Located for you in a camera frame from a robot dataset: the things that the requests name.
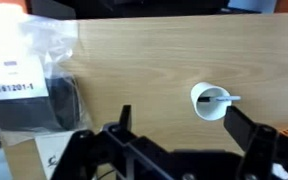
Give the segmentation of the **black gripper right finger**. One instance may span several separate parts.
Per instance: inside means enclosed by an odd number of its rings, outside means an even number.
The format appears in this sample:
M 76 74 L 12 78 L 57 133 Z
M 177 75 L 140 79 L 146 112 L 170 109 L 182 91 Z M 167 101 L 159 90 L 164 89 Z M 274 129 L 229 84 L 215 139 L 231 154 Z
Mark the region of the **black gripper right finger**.
M 256 130 L 256 123 L 236 106 L 228 106 L 223 125 L 237 145 L 246 152 Z

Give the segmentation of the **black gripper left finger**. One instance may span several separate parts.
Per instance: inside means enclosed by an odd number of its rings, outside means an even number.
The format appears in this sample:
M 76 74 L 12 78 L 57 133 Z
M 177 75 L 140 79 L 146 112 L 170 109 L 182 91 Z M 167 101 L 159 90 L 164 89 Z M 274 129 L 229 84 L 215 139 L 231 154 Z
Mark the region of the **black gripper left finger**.
M 132 107 L 130 105 L 124 105 L 122 107 L 121 115 L 119 118 L 119 125 L 127 130 L 132 126 Z

